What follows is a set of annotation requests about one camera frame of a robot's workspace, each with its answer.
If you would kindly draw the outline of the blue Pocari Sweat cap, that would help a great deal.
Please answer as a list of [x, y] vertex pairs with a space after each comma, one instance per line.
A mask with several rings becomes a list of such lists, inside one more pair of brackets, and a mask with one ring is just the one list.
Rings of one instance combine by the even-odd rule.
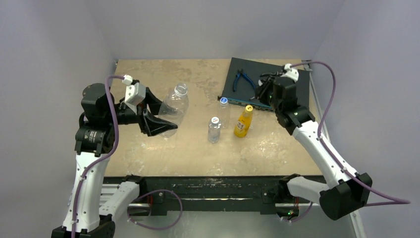
[[228, 103], [228, 99], [227, 98], [225, 98], [225, 97], [222, 97], [222, 98], [220, 98], [220, 103], [222, 104], [222, 105], [225, 105], [225, 104], [227, 104]]

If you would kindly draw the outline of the clear bottle QR cap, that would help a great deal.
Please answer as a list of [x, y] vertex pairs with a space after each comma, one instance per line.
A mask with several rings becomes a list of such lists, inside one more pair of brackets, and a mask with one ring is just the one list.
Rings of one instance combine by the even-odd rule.
[[163, 132], [160, 136], [170, 138], [177, 133], [189, 108], [188, 86], [185, 83], [178, 83], [169, 91], [162, 102], [158, 117], [178, 126], [177, 129], [171, 129]]

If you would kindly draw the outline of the clear bottle blue cap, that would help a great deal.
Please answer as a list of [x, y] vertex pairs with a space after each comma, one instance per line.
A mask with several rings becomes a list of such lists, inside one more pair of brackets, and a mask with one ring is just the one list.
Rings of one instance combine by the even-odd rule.
[[220, 119], [222, 128], [228, 128], [230, 120], [230, 104], [229, 102], [225, 105], [219, 103], [217, 108], [217, 117]]

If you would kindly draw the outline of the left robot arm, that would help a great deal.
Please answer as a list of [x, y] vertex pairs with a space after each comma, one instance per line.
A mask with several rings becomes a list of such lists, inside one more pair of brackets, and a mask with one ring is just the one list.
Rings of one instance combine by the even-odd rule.
[[110, 198], [101, 203], [105, 171], [115, 152], [120, 125], [137, 124], [141, 133], [156, 136], [177, 125], [158, 118], [161, 100], [139, 81], [129, 83], [118, 103], [110, 87], [95, 83], [83, 91], [83, 113], [75, 135], [76, 177], [66, 217], [52, 231], [54, 238], [111, 238], [116, 221], [130, 202], [146, 200], [142, 177], [126, 176]]

